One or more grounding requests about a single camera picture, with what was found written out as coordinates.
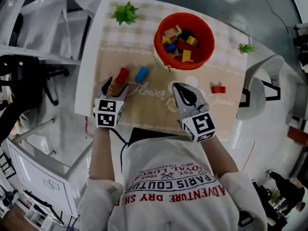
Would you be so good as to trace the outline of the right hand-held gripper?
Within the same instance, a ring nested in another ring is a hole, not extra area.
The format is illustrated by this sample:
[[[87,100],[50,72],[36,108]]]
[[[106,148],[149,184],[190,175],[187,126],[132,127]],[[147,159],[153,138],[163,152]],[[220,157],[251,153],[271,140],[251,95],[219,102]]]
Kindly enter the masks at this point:
[[[178,122],[189,139],[198,143],[212,138],[216,128],[200,90],[176,82],[172,85],[172,92],[180,114]]]

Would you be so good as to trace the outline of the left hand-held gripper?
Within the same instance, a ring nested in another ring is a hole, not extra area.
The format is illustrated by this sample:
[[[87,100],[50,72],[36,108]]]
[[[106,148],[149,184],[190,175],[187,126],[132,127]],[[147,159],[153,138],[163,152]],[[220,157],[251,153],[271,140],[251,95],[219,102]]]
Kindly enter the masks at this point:
[[[97,98],[94,101],[94,116],[96,127],[115,128],[122,116],[124,102],[129,90],[127,83],[117,97],[107,97],[113,77],[105,79],[98,87]]]

